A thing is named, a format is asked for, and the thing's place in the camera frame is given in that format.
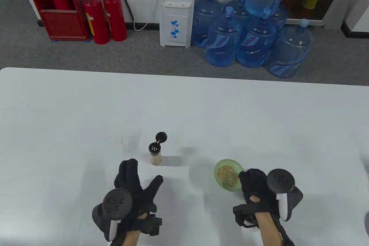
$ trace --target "black strap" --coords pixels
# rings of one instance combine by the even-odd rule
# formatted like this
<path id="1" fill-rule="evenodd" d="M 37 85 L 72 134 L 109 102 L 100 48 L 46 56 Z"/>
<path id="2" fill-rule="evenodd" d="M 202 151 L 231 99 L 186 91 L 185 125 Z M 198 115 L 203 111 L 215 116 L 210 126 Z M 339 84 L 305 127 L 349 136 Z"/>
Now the black strap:
<path id="1" fill-rule="evenodd" d="M 285 243 L 286 246 L 295 246 L 295 244 L 292 242 L 292 240 L 288 237 L 285 229 L 283 228 L 283 226 L 281 225 L 280 221 L 279 221 L 279 218 L 274 215 L 274 214 L 271 214 L 272 216 L 272 219 L 273 219 L 273 222 L 274 222 L 274 225 L 276 225 L 282 239 L 283 239 L 283 242 Z"/>
<path id="2" fill-rule="evenodd" d="M 136 219 L 129 230 L 140 230 L 144 234 L 156 236 L 159 234 L 159 227 L 162 225 L 162 219 L 150 214 L 145 219 Z"/>
<path id="3" fill-rule="evenodd" d="M 269 211 L 267 210 L 267 207 L 260 204 L 260 202 L 256 202 L 256 203 L 251 202 L 249 204 L 243 204 L 243 205 L 238 205 L 238 206 L 233 207 L 233 213 L 236 218 L 236 223 L 239 226 L 245 227 L 245 228 L 253 228 L 253 227 L 258 228 L 259 225 L 257 223 L 255 213 L 263 213 L 263 212 L 269 212 Z M 282 227 L 279 221 L 279 217 L 275 215 L 274 213 L 270 213 L 270 215 L 272 216 L 274 225 L 277 227 L 285 246 L 294 246 L 294 243 L 291 241 L 285 229 Z M 251 223 L 252 225 L 246 225 L 245 221 Z"/>

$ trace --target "label on water bottle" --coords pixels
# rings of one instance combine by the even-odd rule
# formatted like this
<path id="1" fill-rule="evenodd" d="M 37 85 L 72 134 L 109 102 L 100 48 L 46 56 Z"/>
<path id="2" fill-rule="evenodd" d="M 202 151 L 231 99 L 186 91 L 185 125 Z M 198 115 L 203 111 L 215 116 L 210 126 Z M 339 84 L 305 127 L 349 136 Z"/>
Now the label on water bottle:
<path id="1" fill-rule="evenodd" d="M 282 64 L 277 64 L 277 65 L 273 65 L 269 70 L 277 76 L 281 76 L 286 70 L 290 69 L 291 67 L 299 67 L 301 64 L 301 62 L 299 63 L 294 63 L 291 65 L 282 65 Z"/>
<path id="2" fill-rule="evenodd" d="M 203 40 L 203 42 L 201 42 L 201 46 L 202 47 L 205 47 L 206 46 L 206 43 L 207 43 L 207 41 L 208 41 L 209 39 L 208 38 L 205 38 L 204 40 Z"/>
<path id="3" fill-rule="evenodd" d="M 215 42 L 211 45 L 207 45 L 206 48 L 212 49 L 212 48 L 224 47 L 228 44 L 229 38 L 230 38 L 229 36 L 225 36 L 225 35 L 216 35 Z"/>
<path id="4" fill-rule="evenodd" d="M 241 42 L 241 46 L 250 47 L 256 44 L 256 42 L 259 40 L 259 37 L 256 35 L 253 35 L 251 33 L 247 33 L 244 41 Z"/>

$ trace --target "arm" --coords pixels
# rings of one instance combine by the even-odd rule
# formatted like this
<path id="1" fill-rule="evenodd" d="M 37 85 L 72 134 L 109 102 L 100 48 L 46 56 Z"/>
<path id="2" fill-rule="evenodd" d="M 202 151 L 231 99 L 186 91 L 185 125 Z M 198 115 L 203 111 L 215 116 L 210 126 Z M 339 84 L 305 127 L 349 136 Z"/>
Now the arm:
<path id="1" fill-rule="evenodd" d="M 259 202 L 260 199 L 251 196 L 250 200 Z M 270 213 L 255 213 L 264 246 L 283 246 L 283 241 Z"/>
<path id="2" fill-rule="evenodd" d="M 147 217 L 147 214 L 144 213 L 143 215 L 137 217 L 138 219 L 145 219 Z M 127 232 L 124 243 L 122 246 L 136 246 L 138 242 L 138 238 L 140 237 L 140 230 L 134 230 L 131 232 Z"/>

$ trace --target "blue flower decal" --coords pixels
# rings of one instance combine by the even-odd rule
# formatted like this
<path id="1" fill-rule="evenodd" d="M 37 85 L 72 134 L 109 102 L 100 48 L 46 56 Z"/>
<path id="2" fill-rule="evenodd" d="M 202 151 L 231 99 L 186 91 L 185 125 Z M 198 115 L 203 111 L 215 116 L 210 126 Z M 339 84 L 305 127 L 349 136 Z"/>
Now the blue flower decal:
<path id="1" fill-rule="evenodd" d="M 177 34 L 179 34 L 180 32 L 179 32 L 179 30 L 177 30 L 177 27 L 179 27 L 179 24 L 177 24 L 178 23 L 178 21 L 177 20 L 175 20 L 175 21 L 170 21 L 170 23 L 172 24 L 172 28 L 170 29 L 170 34 L 171 34 L 171 36 L 172 36 L 172 38 L 177 38 Z"/>

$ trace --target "red fire extinguisher cabinet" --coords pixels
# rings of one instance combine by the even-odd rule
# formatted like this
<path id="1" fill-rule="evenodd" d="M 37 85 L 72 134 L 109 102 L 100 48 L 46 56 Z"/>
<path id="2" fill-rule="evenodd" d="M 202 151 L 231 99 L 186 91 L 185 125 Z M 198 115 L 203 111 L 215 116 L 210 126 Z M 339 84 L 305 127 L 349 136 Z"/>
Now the red fire extinguisher cabinet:
<path id="1" fill-rule="evenodd" d="M 51 40 L 90 40 L 83 0 L 33 1 Z"/>

